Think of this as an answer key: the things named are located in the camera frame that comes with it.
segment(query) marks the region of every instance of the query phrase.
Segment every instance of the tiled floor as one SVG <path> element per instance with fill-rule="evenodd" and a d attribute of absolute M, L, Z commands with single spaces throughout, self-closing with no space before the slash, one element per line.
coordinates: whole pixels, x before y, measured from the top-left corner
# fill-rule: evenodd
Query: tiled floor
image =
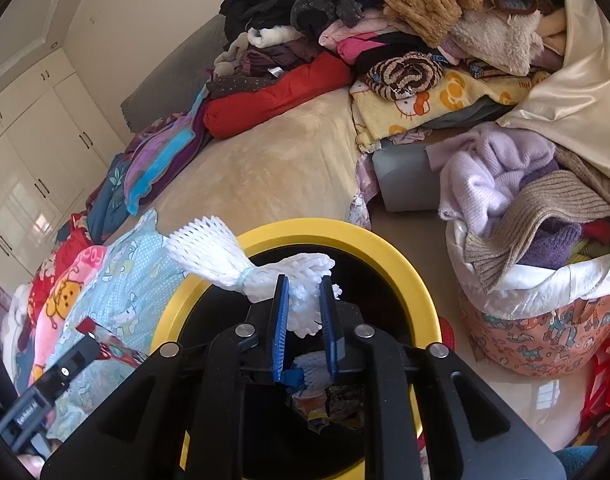
<path fill-rule="evenodd" d="M 456 351 L 553 450 L 575 435 L 588 370 L 557 379 L 515 374 L 495 363 L 476 362 L 461 324 L 457 281 L 445 249 L 445 223 L 436 212 L 388 213 L 377 203 L 373 230 L 407 257 L 425 282 L 440 316 L 453 327 Z"/>

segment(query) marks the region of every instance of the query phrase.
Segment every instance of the orange patterned laundry basket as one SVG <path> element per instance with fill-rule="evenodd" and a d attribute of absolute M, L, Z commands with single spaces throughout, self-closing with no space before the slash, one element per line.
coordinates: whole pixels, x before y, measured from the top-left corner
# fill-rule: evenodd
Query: orange patterned laundry basket
<path fill-rule="evenodd" d="M 527 376 L 582 368 L 610 333 L 610 296 L 576 300 L 542 316 L 506 320 L 481 312 L 460 291 L 474 343 L 492 361 Z"/>

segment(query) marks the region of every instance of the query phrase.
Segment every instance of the red rolled garment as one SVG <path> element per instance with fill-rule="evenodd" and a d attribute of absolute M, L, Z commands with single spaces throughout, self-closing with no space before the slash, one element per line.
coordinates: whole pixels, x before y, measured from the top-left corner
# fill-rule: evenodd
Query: red rolled garment
<path fill-rule="evenodd" d="M 227 139 L 351 80 L 350 69 L 342 60 L 322 52 L 272 86 L 214 99 L 205 108 L 205 126 L 217 139 Z"/>

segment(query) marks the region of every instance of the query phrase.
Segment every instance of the pink cartoon blanket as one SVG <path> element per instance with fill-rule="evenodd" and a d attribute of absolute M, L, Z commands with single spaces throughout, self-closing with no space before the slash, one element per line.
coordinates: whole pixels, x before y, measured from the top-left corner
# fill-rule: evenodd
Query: pink cartoon blanket
<path fill-rule="evenodd" d="M 91 246 L 81 251 L 51 288 L 36 323 L 34 366 L 29 379 L 30 386 L 45 371 L 47 358 L 58 341 L 67 314 L 85 285 L 96 277 L 106 252 L 107 247 L 104 246 Z"/>

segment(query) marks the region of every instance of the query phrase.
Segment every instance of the gray headboard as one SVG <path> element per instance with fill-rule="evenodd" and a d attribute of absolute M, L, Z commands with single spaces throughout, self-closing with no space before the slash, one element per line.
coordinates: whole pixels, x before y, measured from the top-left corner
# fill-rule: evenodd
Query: gray headboard
<path fill-rule="evenodd" d="M 127 125 L 139 132 L 161 117 L 188 111 L 227 38 L 225 17 L 217 14 L 183 41 L 120 104 Z"/>

